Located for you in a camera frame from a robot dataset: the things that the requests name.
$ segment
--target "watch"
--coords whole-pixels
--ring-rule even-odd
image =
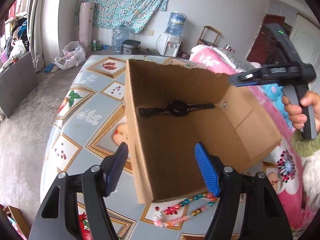
[[[138,112],[141,117],[150,117],[158,114],[172,114],[174,116],[183,116],[190,111],[204,110],[215,108],[214,104],[192,104],[187,105],[181,100],[173,100],[167,106],[153,108],[139,108]]]

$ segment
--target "colorful bead necklace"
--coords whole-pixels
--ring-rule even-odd
[[[180,209],[181,207],[183,207],[184,205],[189,204],[190,202],[192,202],[194,200],[198,200],[198,199],[203,198],[203,197],[210,198],[210,201],[206,205],[204,205],[204,206],[202,206],[202,207],[200,207],[200,208],[198,208],[196,210],[193,210],[192,212],[188,213],[187,215],[184,215],[184,216],[179,217],[177,219],[174,219],[172,221],[161,222],[161,219],[165,215],[172,215],[173,213],[177,214],[177,210]],[[193,218],[194,216],[200,214],[202,211],[205,211],[209,207],[213,206],[213,204],[214,204],[213,202],[215,200],[216,199],[215,199],[215,197],[213,196],[212,193],[204,193],[204,194],[196,195],[194,197],[186,198],[185,200],[181,201],[179,204],[176,204],[176,205],[174,205],[172,207],[168,207],[164,211],[162,210],[158,214],[156,214],[154,216],[154,222],[153,223],[154,223],[155,226],[160,226],[161,228],[177,226],[179,223],[181,223],[183,221],[187,221],[187,220]]]

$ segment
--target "box on floor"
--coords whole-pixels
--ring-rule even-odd
[[[194,156],[198,142],[224,165],[243,172],[268,155],[281,139],[250,91],[230,86],[225,74],[128,60],[125,84],[129,149],[139,203],[206,190]],[[166,106],[172,100],[216,107],[180,117],[144,118],[138,114],[140,107]]]

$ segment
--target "gray curtain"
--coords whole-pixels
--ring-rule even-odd
[[[36,71],[44,68],[44,56],[41,33],[42,0],[29,0],[28,3],[28,39],[33,65]]]

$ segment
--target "watch face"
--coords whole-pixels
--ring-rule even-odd
[[[168,104],[168,110],[175,116],[182,116],[188,113],[189,107],[186,103],[180,100],[174,100]]]

